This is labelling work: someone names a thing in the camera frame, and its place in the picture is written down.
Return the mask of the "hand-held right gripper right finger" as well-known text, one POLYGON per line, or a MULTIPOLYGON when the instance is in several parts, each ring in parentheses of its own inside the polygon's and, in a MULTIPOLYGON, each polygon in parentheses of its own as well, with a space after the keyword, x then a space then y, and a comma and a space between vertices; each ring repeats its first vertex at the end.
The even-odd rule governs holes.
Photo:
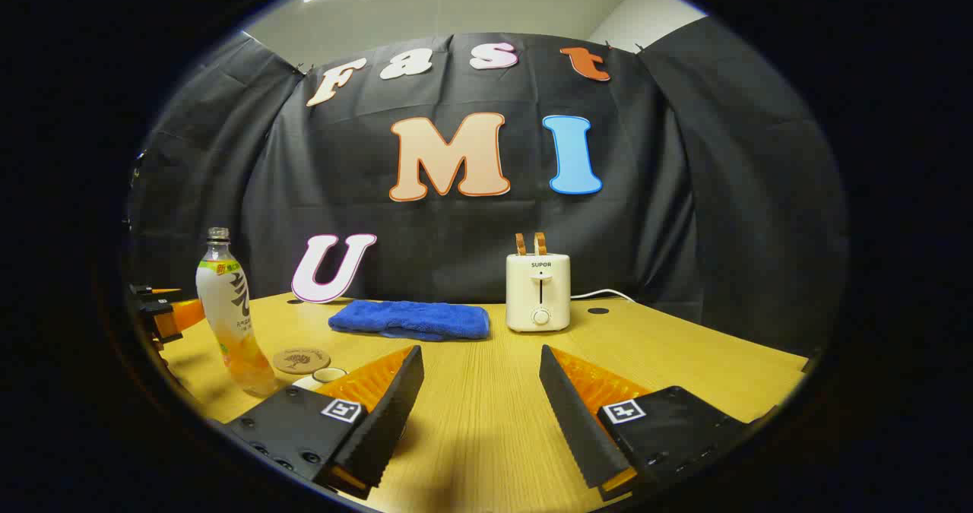
POLYGON ((539 378, 586 485, 601 498, 666 491, 760 429, 682 386, 651 391, 549 344, 539 378))

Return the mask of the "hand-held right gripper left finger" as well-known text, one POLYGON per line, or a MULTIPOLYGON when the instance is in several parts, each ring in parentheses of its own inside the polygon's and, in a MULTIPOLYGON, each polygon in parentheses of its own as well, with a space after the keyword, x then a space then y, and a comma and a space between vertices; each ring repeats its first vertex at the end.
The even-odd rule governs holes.
POLYGON ((403 348, 310 391, 289 385, 221 432, 312 484, 367 499, 423 386, 423 351, 403 348))

